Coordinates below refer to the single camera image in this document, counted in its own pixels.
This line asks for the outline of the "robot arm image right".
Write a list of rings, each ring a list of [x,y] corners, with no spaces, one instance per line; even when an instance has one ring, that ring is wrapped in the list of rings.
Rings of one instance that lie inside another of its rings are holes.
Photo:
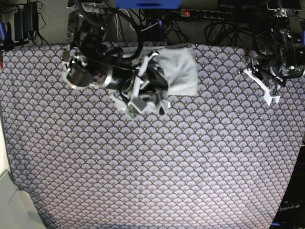
[[[252,43],[256,58],[251,60],[251,75],[264,84],[269,81],[285,87],[286,81],[305,76],[305,35],[299,18],[298,0],[267,0],[269,15],[253,24]],[[258,47],[258,32],[267,28],[272,42],[270,50]]]

